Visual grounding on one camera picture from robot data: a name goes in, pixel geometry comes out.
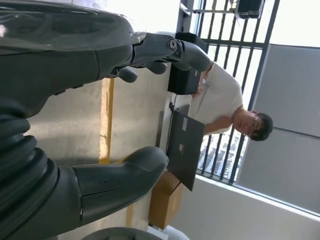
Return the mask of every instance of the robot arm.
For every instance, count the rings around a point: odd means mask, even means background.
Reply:
[[[162,74],[165,63],[198,71],[211,63],[195,45],[168,35],[126,40],[132,29],[115,14],[0,2],[0,24],[8,30],[0,39],[0,239],[42,240],[108,216],[143,197],[168,163],[162,150],[146,147],[117,165],[57,167],[35,137],[23,135],[30,127],[26,119],[48,97],[103,78],[134,82],[137,75],[128,67]],[[75,30],[81,38],[74,44],[85,48],[70,44]],[[65,44],[57,33],[63,33]]]

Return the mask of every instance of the window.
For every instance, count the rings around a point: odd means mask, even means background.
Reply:
[[[213,0],[202,3],[212,9]],[[217,0],[216,10],[229,10],[229,0]],[[234,76],[242,88],[243,106],[251,109],[257,91],[259,69],[269,43],[279,0],[266,0],[260,19],[235,19],[233,14],[203,13],[198,34],[209,44],[208,55]],[[233,183],[236,181],[248,140],[231,128],[223,134],[205,136],[198,173]]]

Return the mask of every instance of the black box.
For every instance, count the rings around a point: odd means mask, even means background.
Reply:
[[[203,51],[207,52],[207,44],[195,34],[177,32],[175,38],[195,44]],[[172,64],[170,71],[168,91],[177,95],[195,94],[201,74],[201,72],[195,71],[195,69],[181,71]]]

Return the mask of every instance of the black laptop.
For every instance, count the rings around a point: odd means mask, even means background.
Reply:
[[[188,116],[189,107],[175,110],[168,144],[168,170],[192,190],[195,183],[205,125]]]

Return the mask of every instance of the gray wall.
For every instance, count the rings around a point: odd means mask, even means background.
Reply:
[[[192,192],[184,191],[171,223],[192,240],[319,239],[317,220],[202,179],[196,178]]]
[[[275,127],[320,136],[320,50],[271,45],[254,109]],[[320,213],[320,141],[273,130],[250,141],[238,184]]]

